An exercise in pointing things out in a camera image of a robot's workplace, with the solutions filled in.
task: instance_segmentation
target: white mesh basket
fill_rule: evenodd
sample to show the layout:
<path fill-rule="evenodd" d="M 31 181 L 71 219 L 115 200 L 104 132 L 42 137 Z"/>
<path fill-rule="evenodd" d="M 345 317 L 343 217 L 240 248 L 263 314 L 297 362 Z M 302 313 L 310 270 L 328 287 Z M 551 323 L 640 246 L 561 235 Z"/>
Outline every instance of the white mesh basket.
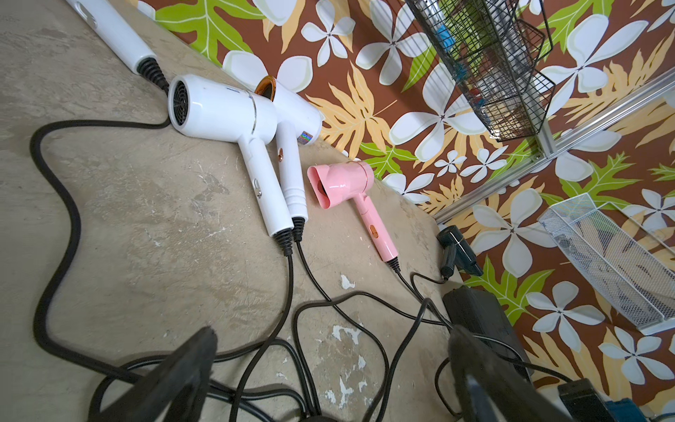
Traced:
<path fill-rule="evenodd" d="M 538 220 L 581 275 L 640 332 L 675 327 L 675 275 L 590 195 L 554 204 Z"/>

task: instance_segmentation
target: black wire basket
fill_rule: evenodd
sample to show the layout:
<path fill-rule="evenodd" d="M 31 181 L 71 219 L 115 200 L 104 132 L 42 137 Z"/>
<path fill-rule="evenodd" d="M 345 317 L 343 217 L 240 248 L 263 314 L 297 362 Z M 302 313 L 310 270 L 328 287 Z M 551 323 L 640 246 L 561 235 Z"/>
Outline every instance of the black wire basket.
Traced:
<path fill-rule="evenodd" d="M 457 86 L 500 141 L 539 133 L 556 84 L 538 72 L 546 34 L 515 0 L 406 0 Z"/>

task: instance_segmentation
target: hair dryer handle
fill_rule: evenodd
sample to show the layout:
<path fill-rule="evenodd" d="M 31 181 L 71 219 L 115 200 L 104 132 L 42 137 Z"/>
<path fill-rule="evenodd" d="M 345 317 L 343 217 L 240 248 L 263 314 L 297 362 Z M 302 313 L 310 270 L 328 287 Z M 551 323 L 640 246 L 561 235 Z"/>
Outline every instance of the hair dryer handle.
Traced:
<path fill-rule="evenodd" d="M 260 138 L 242 136 L 238 144 L 242 149 L 244 163 L 263 214 L 267 233 L 274 236 L 284 229 L 292 229 L 293 221 L 288 213 L 265 143 Z"/>
<path fill-rule="evenodd" d="M 66 1 L 135 74 L 143 59 L 157 58 L 107 0 Z"/>
<path fill-rule="evenodd" d="M 356 208 L 361 214 L 361 218 L 366 225 L 368 234 L 371 235 L 373 243 L 375 243 L 375 248 L 380 254 L 382 261 L 391 261 L 392 259 L 398 256 L 398 251 L 396 246 L 394 246 L 394 241 L 389 237 L 389 232 L 384 226 L 382 219 L 380 218 L 375 205 L 371 198 L 362 193 L 354 197 L 354 202 L 356 202 Z"/>
<path fill-rule="evenodd" d="M 279 157 L 279 182 L 288 211 L 291 218 L 302 217 L 307 221 L 307 200 L 304 195 L 304 180 L 302 179 L 295 125 L 288 120 L 279 122 L 276 140 Z"/>

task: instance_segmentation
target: pink hair dryer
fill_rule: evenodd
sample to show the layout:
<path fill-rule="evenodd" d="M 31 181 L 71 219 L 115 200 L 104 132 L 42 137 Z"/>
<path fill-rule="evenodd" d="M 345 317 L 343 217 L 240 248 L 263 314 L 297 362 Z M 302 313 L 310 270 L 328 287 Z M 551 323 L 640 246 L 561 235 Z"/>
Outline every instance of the pink hair dryer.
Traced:
<path fill-rule="evenodd" d="M 398 266 L 396 246 L 389 237 L 387 228 L 377 213 L 373 201 L 366 195 L 366 191 L 373 186 L 375 181 L 370 165 L 363 161 L 313 165 L 307 169 L 307 177 L 323 209 L 353 199 L 382 261 L 389 266 L 396 262 L 396 267 Z"/>

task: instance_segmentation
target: white hair dryer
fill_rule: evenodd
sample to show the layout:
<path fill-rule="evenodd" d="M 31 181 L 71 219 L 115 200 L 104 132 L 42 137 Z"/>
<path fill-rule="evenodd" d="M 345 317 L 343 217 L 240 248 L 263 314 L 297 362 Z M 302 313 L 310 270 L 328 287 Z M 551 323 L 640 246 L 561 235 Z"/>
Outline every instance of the white hair dryer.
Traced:
<path fill-rule="evenodd" d="M 127 65 L 166 91 L 169 84 L 157 65 L 157 56 L 136 34 L 107 0 L 66 0 L 82 19 L 108 44 L 108 47 Z"/>
<path fill-rule="evenodd" d="M 296 224 L 295 240 L 299 241 L 302 240 L 302 227 L 309 216 L 298 144 L 314 143 L 321 132 L 323 119 L 316 107 L 288 90 L 272 76 L 265 76 L 255 92 L 270 99 L 276 108 L 279 181 L 288 211 Z"/>
<path fill-rule="evenodd" d="M 277 241 L 290 234 L 293 221 L 265 148 L 277 131 L 269 99 L 200 76 L 177 76 L 169 87 L 169 116 L 184 135 L 238 143 L 267 233 Z"/>

